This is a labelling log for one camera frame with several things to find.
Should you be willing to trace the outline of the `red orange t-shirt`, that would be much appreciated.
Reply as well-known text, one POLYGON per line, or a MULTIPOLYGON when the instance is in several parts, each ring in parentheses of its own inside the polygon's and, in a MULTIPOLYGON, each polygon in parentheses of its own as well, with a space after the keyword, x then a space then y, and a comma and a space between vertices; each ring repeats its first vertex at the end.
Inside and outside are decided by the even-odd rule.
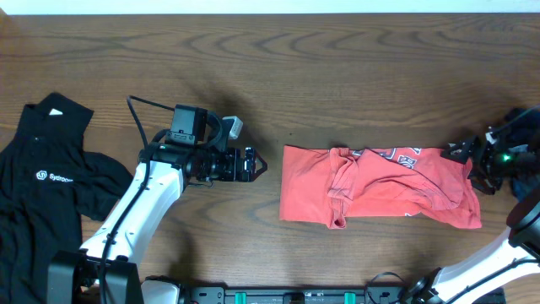
POLYGON ((458 229, 482 226, 471 161, 437 148, 283 149, 279 218, 343 229, 349 218, 423 214, 458 229))

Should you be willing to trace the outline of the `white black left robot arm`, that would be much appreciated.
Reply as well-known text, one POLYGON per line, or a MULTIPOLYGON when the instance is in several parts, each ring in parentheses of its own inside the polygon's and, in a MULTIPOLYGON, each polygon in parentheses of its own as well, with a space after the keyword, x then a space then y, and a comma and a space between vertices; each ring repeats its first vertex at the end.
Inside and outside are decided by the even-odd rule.
POLYGON ((239 137, 238 117, 192 106, 172 108, 170 128, 144 140, 129 188, 103 225, 76 252, 60 251, 48 268, 46 300, 74 303, 85 287, 99 286, 102 303, 190 303, 192 293, 163 276, 140 280, 138 267, 165 213, 188 186, 253 182, 267 162, 239 137))

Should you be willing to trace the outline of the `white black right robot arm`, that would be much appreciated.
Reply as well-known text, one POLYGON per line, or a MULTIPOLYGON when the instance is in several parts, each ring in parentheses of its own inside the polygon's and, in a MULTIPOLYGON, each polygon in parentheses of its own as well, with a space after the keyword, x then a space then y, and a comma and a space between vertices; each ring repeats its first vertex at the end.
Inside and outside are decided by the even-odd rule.
MULTIPOLYGON (((539 173, 539 150, 509 144, 501 131, 453 144, 441 155, 471 160, 469 178, 478 191, 493 195, 506 179, 539 173)), ((505 230, 460 263, 437 268, 404 290, 400 303, 473 303, 492 290, 539 272, 539 187, 509 213, 505 230)))

